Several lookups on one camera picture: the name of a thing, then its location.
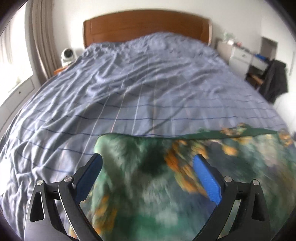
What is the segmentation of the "green floral patterned garment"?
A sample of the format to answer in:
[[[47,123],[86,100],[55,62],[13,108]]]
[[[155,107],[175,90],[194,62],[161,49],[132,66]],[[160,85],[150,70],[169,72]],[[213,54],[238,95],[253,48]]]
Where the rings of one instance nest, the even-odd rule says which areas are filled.
[[[295,145],[283,129],[240,123],[177,138],[108,133],[94,151],[103,167],[80,206],[104,240],[192,240],[215,208],[193,169],[199,154],[223,176],[260,182],[272,235],[295,207]]]

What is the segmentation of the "white window sill cabinet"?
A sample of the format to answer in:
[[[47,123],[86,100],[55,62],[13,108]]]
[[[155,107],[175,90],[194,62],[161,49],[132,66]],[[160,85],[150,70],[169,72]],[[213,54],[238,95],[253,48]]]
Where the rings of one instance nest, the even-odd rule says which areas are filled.
[[[40,87],[41,84],[36,75],[32,75],[29,79],[14,88],[8,98],[1,103],[1,137],[6,132],[18,111]]]

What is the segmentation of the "black jacket on chair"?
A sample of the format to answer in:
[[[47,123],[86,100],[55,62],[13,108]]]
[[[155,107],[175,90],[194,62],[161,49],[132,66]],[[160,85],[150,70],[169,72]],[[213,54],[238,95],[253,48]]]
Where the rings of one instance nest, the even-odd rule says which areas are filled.
[[[285,68],[285,63],[273,59],[262,75],[263,83],[259,88],[259,93],[272,104],[280,95],[288,92]]]

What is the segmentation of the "wooden nightstand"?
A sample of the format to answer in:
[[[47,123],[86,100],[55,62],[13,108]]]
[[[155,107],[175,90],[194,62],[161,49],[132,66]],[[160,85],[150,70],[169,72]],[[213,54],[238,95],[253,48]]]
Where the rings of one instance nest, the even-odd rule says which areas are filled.
[[[60,73],[60,72],[62,72],[62,71],[64,71],[64,70],[66,70],[67,68],[68,68],[68,66],[64,66],[64,67],[60,67],[60,68],[56,69],[56,70],[54,71],[54,75],[57,75],[58,73]]]

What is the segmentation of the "white desk with drawers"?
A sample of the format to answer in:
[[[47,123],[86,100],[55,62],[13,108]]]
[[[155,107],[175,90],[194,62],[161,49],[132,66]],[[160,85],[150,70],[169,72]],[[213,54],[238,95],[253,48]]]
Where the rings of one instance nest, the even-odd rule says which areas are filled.
[[[262,74],[268,67],[263,61],[245,49],[229,45],[222,39],[216,40],[216,50],[220,57],[228,64],[230,70],[237,76],[245,79],[248,73]]]

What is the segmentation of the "small white fan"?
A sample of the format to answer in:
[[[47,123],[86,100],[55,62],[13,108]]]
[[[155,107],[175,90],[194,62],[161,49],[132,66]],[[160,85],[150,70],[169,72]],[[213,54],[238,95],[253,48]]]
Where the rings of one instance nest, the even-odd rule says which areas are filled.
[[[61,53],[61,64],[68,66],[76,61],[76,54],[72,48],[66,48]]]

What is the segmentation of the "blue striped bed cover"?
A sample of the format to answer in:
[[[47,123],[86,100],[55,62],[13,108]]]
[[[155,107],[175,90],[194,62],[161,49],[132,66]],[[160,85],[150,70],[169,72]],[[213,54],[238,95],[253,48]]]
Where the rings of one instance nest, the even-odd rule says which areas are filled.
[[[92,44],[28,100],[2,137],[1,162],[11,166],[3,215],[23,237],[34,183],[74,173],[102,134],[174,137],[239,123],[285,127],[276,110],[202,42],[154,33]]]

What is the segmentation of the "beige curtain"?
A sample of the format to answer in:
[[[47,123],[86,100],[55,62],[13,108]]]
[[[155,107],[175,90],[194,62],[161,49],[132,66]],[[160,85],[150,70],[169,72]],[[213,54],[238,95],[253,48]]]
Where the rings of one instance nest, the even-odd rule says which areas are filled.
[[[30,24],[37,75],[44,83],[54,76],[54,71],[61,65],[53,32],[53,1],[32,1]]]

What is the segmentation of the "brown wooden headboard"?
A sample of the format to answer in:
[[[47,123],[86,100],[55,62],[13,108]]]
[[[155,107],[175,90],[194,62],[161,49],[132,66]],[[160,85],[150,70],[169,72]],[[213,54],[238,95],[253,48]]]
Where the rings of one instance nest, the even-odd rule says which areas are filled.
[[[170,32],[212,42],[212,22],[208,18],[181,11],[136,9],[97,16],[83,22],[83,44],[126,42],[156,32]]]

